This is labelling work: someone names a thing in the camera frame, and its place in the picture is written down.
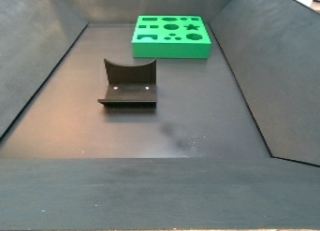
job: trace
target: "black surface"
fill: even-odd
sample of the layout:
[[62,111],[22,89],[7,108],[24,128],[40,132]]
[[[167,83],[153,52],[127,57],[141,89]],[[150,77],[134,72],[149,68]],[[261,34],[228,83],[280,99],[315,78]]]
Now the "black surface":
[[137,22],[141,15],[201,16],[208,22],[230,0],[67,0],[90,23]]
[[8,229],[320,228],[320,169],[260,159],[3,160]]
[[158,59],[157,110],[105,109],[103,58],[133,59],[134,26],[88,26],[0,146],[1,158],[269,157],[213,40],[208,60]]
[[320,165],[319,14],[233,0],[212,26],[273,156]]
[[84,30],[86,21],[64,0],[0,0],[0,24],[1,137]]

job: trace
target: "green foam block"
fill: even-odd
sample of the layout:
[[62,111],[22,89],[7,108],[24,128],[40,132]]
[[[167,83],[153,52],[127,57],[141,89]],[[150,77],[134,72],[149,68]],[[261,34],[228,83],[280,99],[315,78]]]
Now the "green foam block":
[[134,57],[208,58],[212,41],[198,16],[139,16]]

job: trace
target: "bin floor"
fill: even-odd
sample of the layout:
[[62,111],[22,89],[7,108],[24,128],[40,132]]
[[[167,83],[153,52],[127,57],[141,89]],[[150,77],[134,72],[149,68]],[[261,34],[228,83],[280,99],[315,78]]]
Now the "bin floor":
[[103,58],[131,53],[133,25],[90,25],[28,104],[0,158],[269,157],[217,41],[206,59],[158,59],[158,107],[105,108]]

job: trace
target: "black curved stand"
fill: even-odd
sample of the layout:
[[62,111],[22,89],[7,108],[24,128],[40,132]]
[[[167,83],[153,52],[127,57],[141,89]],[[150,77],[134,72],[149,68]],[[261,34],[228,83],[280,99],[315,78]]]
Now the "black curved stand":
[[117,107],[157,105],[157,60],[146,65],[119,65],[106,59],[109,80],[105,99],[99,103]]

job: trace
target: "gray wall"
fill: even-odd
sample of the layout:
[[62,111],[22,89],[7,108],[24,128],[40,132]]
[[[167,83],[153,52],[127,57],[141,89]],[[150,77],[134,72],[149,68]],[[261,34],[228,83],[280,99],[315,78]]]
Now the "gray wall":
[[320,165],[320,16],[233,0],[212,26],[273,156]]
[[230,0],[67,0],[90,23],[134,23],[142,14],[198,15],[208,22]]
[[86,27],[63,0],[0,0],[0,137]]

